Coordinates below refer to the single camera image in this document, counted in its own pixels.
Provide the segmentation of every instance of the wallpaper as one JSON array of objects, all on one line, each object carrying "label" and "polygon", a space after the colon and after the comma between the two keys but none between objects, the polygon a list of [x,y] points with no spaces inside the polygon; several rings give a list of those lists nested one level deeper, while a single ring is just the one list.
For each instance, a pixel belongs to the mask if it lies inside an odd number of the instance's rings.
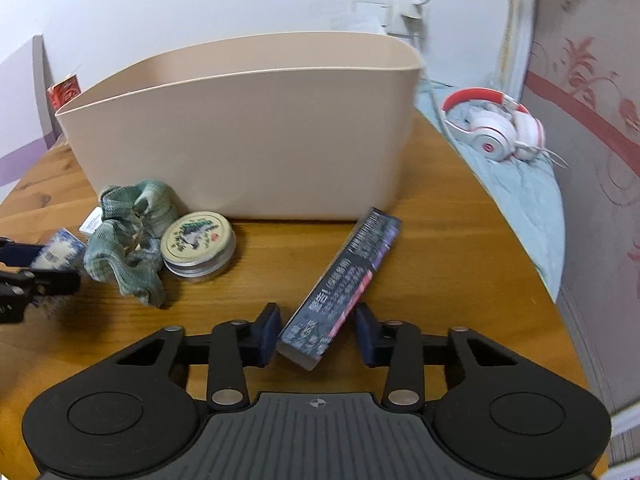
[{"label": "wallpaper", "polygon": [[[615,412],[640,400],[640,0],[538,0],[525,85],[523,103],[570,165],[556,169],[558,307],[572,313],[590,385]],[[610,461],[639,454],[631,431]]]}]

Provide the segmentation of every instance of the tin lid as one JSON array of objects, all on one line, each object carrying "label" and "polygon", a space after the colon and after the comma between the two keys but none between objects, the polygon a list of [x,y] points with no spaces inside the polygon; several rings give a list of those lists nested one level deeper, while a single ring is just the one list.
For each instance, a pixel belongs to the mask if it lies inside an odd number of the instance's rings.
[{"label": "tin lid", "polygon": [[176,267],[192,267],[217,257],[231,241],[228,220],[211,211],[178,218],[162,235],[164,260]]}]

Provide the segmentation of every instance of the purple stripe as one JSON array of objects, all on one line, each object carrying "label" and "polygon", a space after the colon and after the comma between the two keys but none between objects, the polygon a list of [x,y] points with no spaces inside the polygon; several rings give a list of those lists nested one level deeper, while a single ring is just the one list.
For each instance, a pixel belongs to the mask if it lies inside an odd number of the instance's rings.
[{"label": "purple stripe", "polygon": [[53,144],[55,140],[51,132],[41,139],[34,140],[0,157],[0,186],[22,178],[27,170],[46,153],[50,146],[49,142]]},{"label": "purple stripe", "polygon": [[44,142],[47,145],[47,149],[49,149],[56,142],[56,133],[51,130],[47,135],[44,136]]}]

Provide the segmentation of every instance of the black robotic base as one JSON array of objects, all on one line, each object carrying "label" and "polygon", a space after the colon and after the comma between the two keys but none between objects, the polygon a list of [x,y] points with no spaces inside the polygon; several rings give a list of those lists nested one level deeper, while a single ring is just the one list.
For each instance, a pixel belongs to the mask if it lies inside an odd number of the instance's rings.
[{"label": "black robotic base", "polygon": [[[584,479],[609,441],[603,405],[464,327],[423,335],[355,308],[362,359],[388,367],[370,393],[248,397],[242,367],[265,366],[276,304],[211,334],[165,327],[38,396],[22,422],[47,480],[84,478]],[[184,390],[208,364],[207,400]],[[424,400],[424,365],[449,391]]]}]

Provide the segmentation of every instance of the blue and white packet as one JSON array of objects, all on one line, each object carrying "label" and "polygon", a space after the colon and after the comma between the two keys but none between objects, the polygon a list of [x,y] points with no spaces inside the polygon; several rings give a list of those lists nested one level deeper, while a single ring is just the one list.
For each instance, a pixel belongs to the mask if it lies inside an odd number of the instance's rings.
[{"label": "blue and white packet", "polygon": [[[86,245],[66,229],[60,229],[40,250],[31,262],[30,269],[82,271],[82,258]],[[69,299],[69,296],[36,296],[31,304],[52,316]]]}]

